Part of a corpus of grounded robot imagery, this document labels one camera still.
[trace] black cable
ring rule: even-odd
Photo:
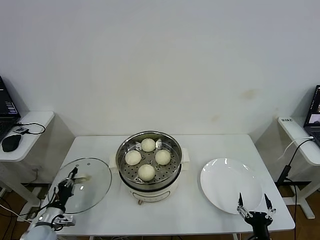
[[[28,212],[28,213],[25,213],[25,214],[21,214],[21,215],[19,215],[19,216],[25,216],[25,215],[29,215],[29,214],[38,214],[42,209],[45,209],[46,207],[49,206],[49,204],[52,203],[52,201],[53,201],[54,198],[55,198],[55,195],[56,195],[56,187],[53,188],[53,195],[52,195],[51,199],[49,200],[48,204],[44,205],[43,207],[40,207],[40,206],[39,206],[39,209],[36,210],[36,211]]]
[[[305,140],[304,142],[300,143],[300,145],[295,149],[294,154],[292,155],[292,158],[291,158],[291,160],[290,160],[290,162],[289,162],[289,164],[288,164],[289,166],[291,165],[292,160],[294,159],[294,157],[295,157],[298,149],[299,149],[303,144],[305,144],[306,142],[309,142],[309,141],[314,141],[314,139],[312,138],[312,139]]]
[[[32,135],[39,135],[39,134],[43,134],[45,131],[46,131],[46,127],[39,124],[39,123],[36,123],[36,122],[31,122],[31,123],[21,123],[21,122],[18,122],[18,123],[15,123],[14,126],[27,126],[27,125],[38,125],[40,127],[43,128],[43,131],[42,132],[29,132],[26,131],[25,134],[32,134]]]
[[[33,183],[33,182],[35,182],[35,181],[37,181],[38,180],[38,175],[39,175],[39,170],[38,169],[36,169],[36,172],[35,172],[35,179],[34,180],[32,180],[32,181],[30,181],[30,182],[28,182],[28,183],[26,183],[26,184],[22,184],[22,186],[24,186],[24,187],[26,187],[26,186],[28,186],[29,184],[31,184],[31,183]]]
[[[296,216],[297,216],[297,200],[298,200],[297,186],[295,185],[294,181],[292,181],[291,179],[286,178],[286,180],[293,183],[293,186],[294,186],[294,219],[293,220],[294,220],[294,240],[296,240],[296,233],[297,233]]]
[[[12,211],[12,208],[11,208],[10,204],[9,204],[5,199],[3,199],[2,197],[0,197],[0,199],[1,199],[2,201],[4,201],[4,202],[8,205],[9,209]],[[10,212],[10,213],[11,213],[11,216],[10,216],[9,225],[8,225],[8,227],[6,228],[5,232],[4,232],[4,235],[3,235],[3,237],[2,237],[2,240],[5,239],[6,234],[7,234],[8,230],[9,230],[10,225],[11,225],[11,222],[12,222],[13,213],[12,213],[12,212]]]
[[[11,240],[11,239],[12,239],[12,235],[14,234],[14,231],[15,231],[15,227],[16,227],[17,222],[18,222],[18,219],[17,219],[17,220],[15,220],[15,222],[14,222],[14,225],[13,225],[13,228],[12,228],[12,231],[11,231],[11,235],[10,235],[9,240]]]
[[[37,213],[39,213],[42,209],[45,209],[46,207],[49,206],[49,204],[52,203],[52,201],[54,200],[55,194],[56,194],[56,187],[54,187],[54,189],[53,189],[53,195],[52,195],[52,198],[49,200],[48,204],[46,204],[43,207],[41,207],[41,200],[40,200],[40,205],[39,205],[39,209],[38,210],[32,211],[32,212],[28,212],[28,213],[25,213],[25,214],[20,214],[19,217],[25,216],[25,215],[29,215],[29,214],[37,214]],[[12,216],[8,216],[8,215],[2,214],[2,213],[0,213],[0,215],[4,216],[4,217],[8,217],[8,218],[12,217]]]
[[[300,145],[295,149],[294,154],[292,155],[292,158],[291,158],[289,164],[284,166],[284,168],[283,168],[283,170],[282,170],[282,172],[281,172],[278,180],[276,181],[276,184],[275,184],[276,187],[281,186],[281,185],[284,183],[284,181],[286,180],[286,178],[288,177],[289,172],[290,172],[290,170],[291,170],[291,166],[290,166],[290,165],[291,165],[293,159],[295,158],[295,155],[296,155],[298,149],[299,149],[303,144],[305,144],[306,142],[309,142],[309,141],[314,141],[314,139],[313,139],[313,138],[312,138],[312,139],[308,139],[308,140],[300,143]]]

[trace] cable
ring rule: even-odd
[[[292,181],[289,178],[286,178],[286,180],[290,181],[294,186],[294,240],[296,240],[296,233],[297,233],[297,224],[296,224],[296,216],[297,216],[297,186],[295,185],[294,181]]]
[[[32,181],[30,181],[30,182],[28,182],[27,184],[22,184],[22,186],[24,186],[24,187],[26,187],[26,186],[28,186],[29,184],[32,184],[33,182],[35,182],[35,181],[37,181],[38,180],[38,172],[39,172],[39,170],[38,169],[36,169],[35,170],[35,179],[34,180],[32,180]]]
[[[18,222],[17,220],[14,222],[14,225],[13,225],[13,228],[12,228],[12,231],[11,231],[11,235],[10,235],[10,238],[9,238],[10,240],[12,239],[12,235],[14,234],[17,222]]]
[[[300,138],[297,138],[295,140],[293,140],[284,150],[283,154],[276,160],[278,161],[279,159],[281,159],[285,154],[286,154],[286,151],[288,150],[288,148],[296,141],[300,140],[300,139],[314,139],[313,136],[307,136],[307,137],[300,137]]]
[[[291,160],[290,160],[290,162],[289,162],[289,166],[291,165],[292,160],[294,159],[294,157],[295,157],[295,155],[296,155],[296,153],[297,153],[298,149],[299,149],[303,144],[305,144],[306,142],[309,142],[309,141],[314,141],[314,139],[313,139],[313,138],[311,138],[311,139],[308,139],[308,140],[306,140],[306,141],[304,141],[304,142],[300,143],[300,145],[295,149],[294,154],[292,155],[292,158],[291,158]]]
[[[30,221],[25,220],[25,219],[24,219],[24,218],[22,218],[19,214],[16,214],[14,211],[12,211],[12,210],[10,210],[10,209],[6,208],[5,206],[3,206],[3,205],[1,205],[1,204],[0,204],[0,207],[4,208],[5,210],[7,210],[7,211],[9,211],[9,212],[11,212],[11,213],[13,213],[13,214],[14,214],[14,215],[16,215],[18,218],[21,218],[23,221],[28,222],[28,223],[31,223]]]
[[[36,210],[36,211],[28,212],[28,213],[25,213],[25,214],[21,214],[19,216],[25,216],[25,215],[29,215],[29,214],[38,214],[42,209],[45,209],[46,207],[48,207],[49,204],[51,204],[53,202],[53,200],[54,200],[54,197],[55,197],[55,194],[56,194],[56,189],[57,189],[56,187],[53,188],[52,197],[51,197],[51,199],[49,200],[49,202],[46,205],[44,205],[43,207],[39,206],[40,208],[38,210]]]
[[[5,199],[3,199],[3,198],[1,197],[1,200],[4,201],[4,202],[8,205],[8,207],[9,207],[10,209],[12,209],[11,206],[10,206],[10,204],[9,204]],[[5,237],[6,237],[6,234],[7,234],[8,230],[9,230],[9,228],[10,228],[10,225],[11,225],[12,218],[13,218],[13,215],[12,215],[12,213],[11,213],[9,225],[8,225],[8,227],[6,228],[5,232],[4,232],[4,235],[3,235],[3,237],[2,237],[2,240],[4,240]]]
[[[43,126],[43,125],[41,125],[39,123],[36,123],[36,122],[31,122],[31,123],[18,122],[18,123],[15,123],[13,126],[27,126],[27,125],[38,125],[38,126],[43,128],[43,131],[42,132],[29,132],[29,130],[28,130],[28,131],[24,132],[23,134],[39,135],[39,134],[43,134],[46,131],[46,127],[45,126]]]
[[[308,140],[306,140],[306,141],[303,141],[303,142],[300,143],[300,144],[298,145],[298,147],[295,149],[294,154],[292,155],[292,158],[291,158],[289,164],[284,166],[284,168],[283,168],[283,170],[282,170],[282,172],[281,172],[278,180],[276,181],[276,184],[275,184],[275,185],[276,185],[277,187],[279,187],[281,184],[283,184],[284,181],[286,180],[286,178],[288,177],[289,172],[290,172],[290,169],[291,169],[291,163],[292,163],[293,159],[295,158],[295,155],[296,155],[298,149],[299,149],[303,144],[305,144],[306,142],[309,142],[309,141],[314,141],[314,139],[313,139],[313,138],[310,138],[310,139],[308,139]]]
[[[39,205],[39,209],[38,210],[32,211],[32,212],[28,212],[28,213],[25,213],[25,214],[20,214],[19,216],[21,217],[21,216],[25,216],[25,215],[29,215],[29,214],[37,214],[37,213],[39,213],[42,209],[48,207],[49,204],[52,203],[52,201],[54,200],[55,194],[56,194],[56,187],[53,188],[53,195],[52,195],[52,198],[49,200],[48,204],[44,205],[43,207],[40,207],[41,206],[41,201],[40,201],[40,205]],[[8,217],[8,218],[11,217],[11,216],[8,216],[8,215],[2,214],[2,213],[0,213],[0,215],[4,216],[4,217]]]

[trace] white wall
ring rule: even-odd
[[[0,74],[75,136],[250,133],[268,165],[282,151],[273,120],[304,114],[319,83],[319,10],[318,0],[0,0]]]

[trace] computer mouse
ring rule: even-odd
[[[19,146],[21,137],[22,136],[20,134],[7,136],[5,139],[2,140],[2,150],[4,152],[12,152],[13,150],[16,150]]]

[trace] power cord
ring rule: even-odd
[[[300,139],[314,139],[313,136],[307,136],[307,137],[300,137],[300,138],[297,138],[295,140],[293,140],[284,150],[283,154],[276,160],[278,161],[279,159],[281,159],[285,154],[286,154],[286,151],[288,150],[288,148],[290,148],[290,146],[295,143],[296,141],[300,140]]]
[[[46,131],[46,127],[45,126],[43,126],[43,125],[41,125],[39,123],[36,123],[36,122],[31,122],[31,123],[18,122],[18,123],[15,123],[13,126],[16,127],[16,126],[27,126],[27,125],[38,125],[38,126],[43,128],[43,131],[42,132],[29,132],[29,129],[27,129],[26,131],[23,132],[23,134],[39,135],[39,134],[43,134]]]
[[[56,195],[56,189],[57,189],[56,187],[53,188],[53,195],[52,195],[51,199],[49,200],[48,204],[46,204],[46,205],[44,205],[43,207],[41,207],[41,201],[40,201],[40,205],[39,205],[39,209],[38,209],[38,210],[32,211],[32,212],[28,212],[28,213],[25,213],[25,214],[20,214],[19,217],[25,216],[25,215],[29,215],[29,214],[38,214],[42,209],[45,209],[46,207],[48,207],[49,204],[51,204],[51,203],[53,202],[53,200],[54,200],[54,197],[55,197],[55,195]],[[8,218],[11,217],[11,216],[8,216],[8,215],[2,214],[2,213],[0,213],[0,215],[1,215],[1,216],[4,216],[4,217],[8,217]]]
[[[12,210],[10,204],[9,204],[5,199],[3,199],[2,197],[0,197],[0,199],[1,199],[2,201],[4,201],[4,202],[8,205],[8,207]],[[14,216],[13,216],[13,214],[11,213],[9,225],[8,225],[8,227],[6,228],[5,232],[4,232],[4,235],[3,235],[3,237],[2,237],[2,240],[4,240],[5,237],[6,237],[6,234],[7,234],[8,230],[9,230],[9,228],[10,228],[10,225],[11,225],[11,222],[12,222],[12,218],[13,218],[13,217],[14,217]]]
[[[305,144],[306,142],[309,142],[309,141],[314,141],[314,138],[312,137],[312,138],[310,138],[310,139],[308,139],[308,140],[306,140],[306,141],[303,141],[303,142],[300,143],[300,144],[298,145],[298,147],[295,149],[294,154],[292,155],[292,158],[291,158],[289,164],[288,164],[288,165],[285,165],[285,167],[284,167],[284,169],[282,170],[282,172],[281,172],[278,180],[276,181],[276,184],[275,184],[275,185],[276,185],[277,187],[279,187],[281,184],[283,184],[284,181],[286,180],[286,178],[288,177],[289,171],[290,171],[290,169],[291,169],[291,163],[292,163],[292,161],[293,161],[293,159],[294,159],[294,157],[295,157],[298,149],[299,149],[303,144]]]
[[[38,180],[38,174],[39,174],[39,169],[36,169],[36,170],[35,170],[35,178],[34,178],[34,180],[28,182],[27,184],[22,184],[22,186],[26,187],[26,186],[28,186],[29,184],[32,184],[33,182],[37,181],[37,180]]]
[[[296,240],[296,233],[297,233],[297,224],[296,224],[296,216],[297,216],[297,200],[298,200],[298,196],[297,196],[297,186],[295,185],[294,181],[292,181],[289,178],[285,178],[285,180],[290,181],[293,186],[294,186],[294,240]]]

